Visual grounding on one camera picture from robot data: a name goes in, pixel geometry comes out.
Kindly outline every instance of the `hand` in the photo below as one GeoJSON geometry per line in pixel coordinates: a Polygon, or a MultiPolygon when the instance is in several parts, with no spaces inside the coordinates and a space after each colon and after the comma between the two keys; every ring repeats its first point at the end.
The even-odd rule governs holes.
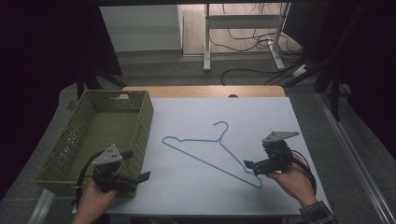
{"type": "MultiPolygon", "coordinates": [[[[303,159],[297,154],[293,153],[293,157],[304,163],[303,159]]],[[[295,198],[302,207],[307,207],[318,202],[308,176],[303,168],[297,164],[292,163],[289,170],[285,173],[271,173],[266,176],[274,179],[276,183],[291,197],[295,198]]]]}
{"type": "Polygon", "coordinates": [[[90,179],[84,186],[73,224],[94,222],[107,210],[116,194],[115,190],[102,192],[90,179]]]}

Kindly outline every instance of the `person's left hand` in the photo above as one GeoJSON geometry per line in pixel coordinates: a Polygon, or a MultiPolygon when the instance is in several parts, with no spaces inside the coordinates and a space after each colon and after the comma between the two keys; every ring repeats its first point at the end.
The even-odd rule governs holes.
{"type": "Polygon", "coordinates": [[[91,178],[84,186],[73,224],[94,222],[107,210],[117,193],[115,190],[102,192],[91,178]]]}

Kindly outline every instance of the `green woven basket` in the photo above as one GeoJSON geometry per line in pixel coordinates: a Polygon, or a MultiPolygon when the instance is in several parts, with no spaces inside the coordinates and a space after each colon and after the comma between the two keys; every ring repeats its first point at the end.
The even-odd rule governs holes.
{"type": "MultiPolygon", "coordinates": [[[[120,174],[137,177],[142,169],[154,113],[147,91],[85,91],[35,182],[60,196],[75,196],[78,176],[96,152],[115,144],[133,151],[120,174]]],[[[87,175],[92,174],[90,166],[87,175]]]]}

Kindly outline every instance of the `gray carpet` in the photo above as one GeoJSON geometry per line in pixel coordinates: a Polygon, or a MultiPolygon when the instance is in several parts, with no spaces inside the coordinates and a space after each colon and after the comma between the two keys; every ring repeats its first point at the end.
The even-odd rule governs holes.
{"type": "MultiPolygon", "coordinates": [[[[205,73],[203,62],[199,58],[172,59],[165,63],[148,59],[142,63],[123,64],[121,70],[124,77],[120,79],[131,86],[220,85],[221,73],[234,68],[274,71],[275,65],[268,55],[256,58],[219,56],[217,60],[213,60],[211,72],[205,73]]],[[[234,71],[226,74],[223,81],[227,85],[261,85],[271,77],[274,77],[274,74],[234,71]]],[[[117,88],[101,78],[99,80],[105,89],[117,88]]],[[[285,91],[299,120],[334,215],[341,223],[381,223],[312,91],[314,81],[315,78],[311,77],[285,91]]],[[[36,186],[33,180],[69,120],[76,99],[74,85],[61,92],[59,107],[52,123],[20,176],[0,202],[2,223],[28,221],[42,192],[42,188],[36,186]]],[[[396,173],[393,172],[396,168],[395,160],[354,114],[345,98],[340,100],[340,117],[364,164],[395,214],[396,204],[395,200],[392,200],[396,198],[396,173]]],[[[56,197],[45,223],[70,223],[73,218],[71,201],[71,198],[56,197]]],[[[128,217],[113,217],[113,223],[128,222],[128,217]]]]}

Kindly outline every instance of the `white tabletop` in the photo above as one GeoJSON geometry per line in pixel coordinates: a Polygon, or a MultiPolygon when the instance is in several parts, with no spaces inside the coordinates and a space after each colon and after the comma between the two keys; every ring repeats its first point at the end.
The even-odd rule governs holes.
{"type": "Polygon", "coordinates": [[[151,101],[154,116],[142,169],[142,173],[151,171],[151,176],[138,186],[133,199],[117,198],[108,213],[130,216],[299,215],[298,202],[275,181],[264,175],[257,177],[246,173],[226,150],[239,161],[267,159],[262,139],[271,131],[300,133],[286,142],[308,160],[317,179],[317,197],[328,205],[288,97],[152,98],[151,101]],[[214,141],[178,142],[167,138],[164,141],[173,146],[169,147],[163,143],[166,136],[214,141]]]}

